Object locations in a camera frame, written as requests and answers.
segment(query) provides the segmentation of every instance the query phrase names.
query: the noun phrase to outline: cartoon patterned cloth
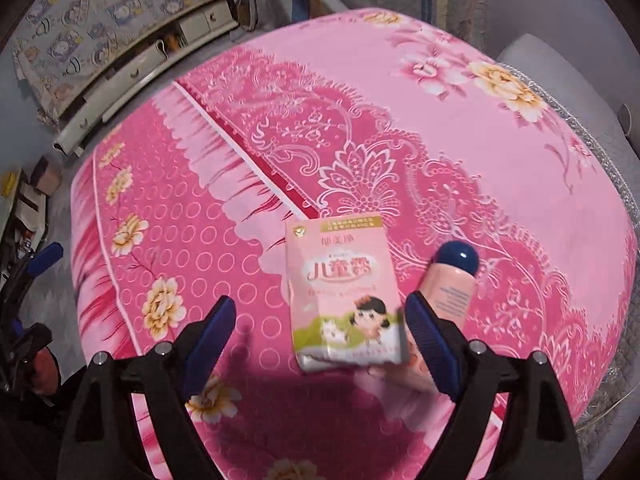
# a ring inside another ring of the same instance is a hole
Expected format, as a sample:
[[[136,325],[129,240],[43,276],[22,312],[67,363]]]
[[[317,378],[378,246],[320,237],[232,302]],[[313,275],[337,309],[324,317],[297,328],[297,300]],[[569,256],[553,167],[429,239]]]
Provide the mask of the cartoon patterned cloth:
[[[288,217],[380,211],[404,296],[441,243],[473,244],[465,335],[501,354],[546,352],[574,419],[613,356],[634,274],[623,203],[566,123],[467,44],[376,9],[199,66],[104,139],[72,195],[87,358],[141,354],[221,294],[236,300],[235,332],[187,404],[230,480],[413,478],[452,411],[364,370],[300,373]],[[504,401],[471,478],[486,471]],[[139,399],[136,411],[154,473],[169,478]]]
[[[20,69],[52,118],[158,23],[202,0],[37,0],[14,33]]]

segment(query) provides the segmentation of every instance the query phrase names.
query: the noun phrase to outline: metal screw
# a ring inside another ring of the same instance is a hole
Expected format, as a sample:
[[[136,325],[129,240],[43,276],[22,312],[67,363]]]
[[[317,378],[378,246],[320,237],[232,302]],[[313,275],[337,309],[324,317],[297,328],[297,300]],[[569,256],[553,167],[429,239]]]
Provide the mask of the metal screw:
[[[474,339],[469,343],[469,348],[474,354],[484,354],[486,352],[486,345],[479,339]]]
[[[533,360],[537,362],[539,365],[543,365],[544,363],[549,361],[545,353],[541,352],[540,350],[536,350],[535,352],[533,352]]]
[[[173,349],[174,345],[170,341],[161,341],[154,347],[154,351],[158,355],[167,355]]]
[[[97,365],[103,365],[105,364],[105,362],[107,362],[108,359],[109,354],[104,350],[100,350],[96,355],[94,355],[94,358],[92,360]]]

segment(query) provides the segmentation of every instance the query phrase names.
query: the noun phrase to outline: round blue cap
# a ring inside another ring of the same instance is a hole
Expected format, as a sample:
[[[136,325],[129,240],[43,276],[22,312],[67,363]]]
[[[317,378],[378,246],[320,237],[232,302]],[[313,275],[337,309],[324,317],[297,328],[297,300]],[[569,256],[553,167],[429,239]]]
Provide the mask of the round blue cap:
[[[433,259],[436,264],[446,264],[468,272],[472,276],[478,272],[480,258],[476,250],[465,242],[452,240],[443,243]]]

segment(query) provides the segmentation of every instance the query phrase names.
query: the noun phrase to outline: gray floor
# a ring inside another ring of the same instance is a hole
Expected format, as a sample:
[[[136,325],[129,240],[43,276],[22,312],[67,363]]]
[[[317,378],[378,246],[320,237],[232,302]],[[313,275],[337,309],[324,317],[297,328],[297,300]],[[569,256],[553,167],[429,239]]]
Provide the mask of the gray floor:
[[[116,124],[124,120],[138,108],[145,100],[169,84],[174,78],[182,75],[191,68],[200,65],[207,59],[220,52],[242,43],[260,33],[247,33],[236,29],[201,49],[193,52],[151,82],[143,91],[134,97],[107,124],[100,124],[91,133],[91,139],[82,158],[88,156],[95,145]],[[49,200],[49,232],[47,242],[59,242],[65,250],[64,259],[53,268],[34,281],[25,298],[20,316],[25,326],[33,322],[42,322],[50,327],[53,342],[49,346],[60,362],[60,372],[65,380],[78,368],[85,364],[78,334],[78,319],[76,311],[76,296],[71,283],[71,211],[70,186],[80,167],[81,160],[67,161],[63,170],[63,180],[60,188]]]

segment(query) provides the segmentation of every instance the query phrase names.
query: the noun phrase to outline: pink bedsheet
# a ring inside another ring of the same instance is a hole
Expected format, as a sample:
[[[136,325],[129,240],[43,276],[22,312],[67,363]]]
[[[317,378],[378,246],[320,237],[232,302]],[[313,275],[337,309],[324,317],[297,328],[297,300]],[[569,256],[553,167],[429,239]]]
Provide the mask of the pink bedsheet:
[[[380,211],[403,295],[441,243],[481,257],[464,326],[545,351],[574,418],[626,316],[636,239],[571,129],[507,71],[421,22],[366,9],[287,27],[178,79],[114,129],[72,189],[87,358],[146,352],[217,297],[238,323],[187,405],[230,480],[408,479],[452,410],[365,371],[303,376],[283,294],[284,219]],[[143,400],[158,478],[170,477]],[[471,478],[488,466],[495,403]]]

